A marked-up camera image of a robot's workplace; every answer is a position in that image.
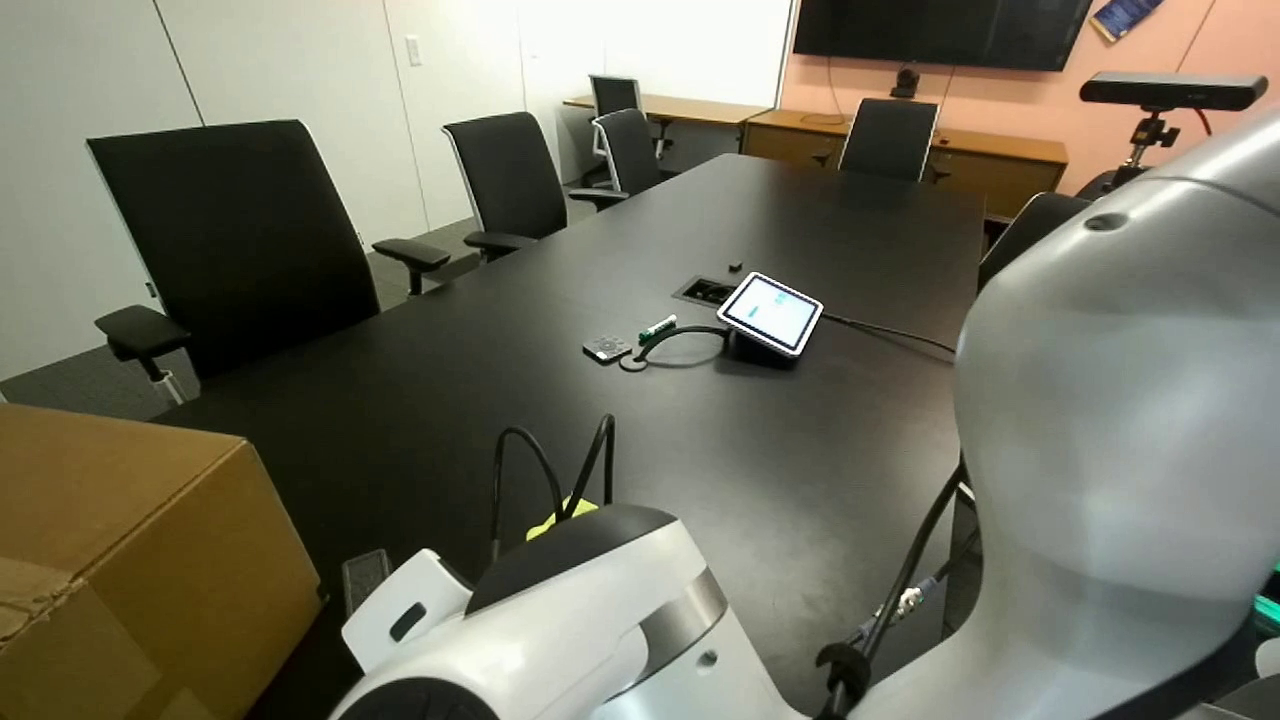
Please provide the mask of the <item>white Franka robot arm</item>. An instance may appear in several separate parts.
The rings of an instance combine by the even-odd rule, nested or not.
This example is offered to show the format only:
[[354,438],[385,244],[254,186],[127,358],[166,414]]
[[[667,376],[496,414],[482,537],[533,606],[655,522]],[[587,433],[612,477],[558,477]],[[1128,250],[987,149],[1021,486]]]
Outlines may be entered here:
[[[1280,561],[1280,122],[1220,131],[1006,266],[957,347],[969,621],[840,720],[1098,720],[1213,656]],[[334,720],[801,720],[689,524],[596,507],[482,590],[420,553]]]

